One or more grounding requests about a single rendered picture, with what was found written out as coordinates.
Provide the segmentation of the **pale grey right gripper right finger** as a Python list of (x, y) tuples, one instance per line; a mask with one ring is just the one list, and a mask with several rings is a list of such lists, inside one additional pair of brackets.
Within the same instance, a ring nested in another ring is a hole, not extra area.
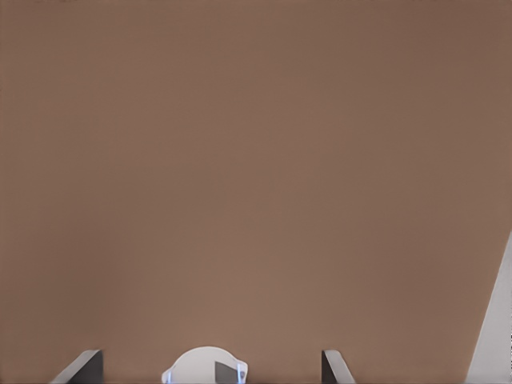
[(355, 384), (355, 379), (338, 350), (322, 351), (322, 384)]

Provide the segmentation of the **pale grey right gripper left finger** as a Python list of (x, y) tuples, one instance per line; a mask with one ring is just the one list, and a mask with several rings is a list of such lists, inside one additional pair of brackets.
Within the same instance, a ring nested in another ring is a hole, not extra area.
[(103, 352), (83, 351), (50, 384), (103, 384)]

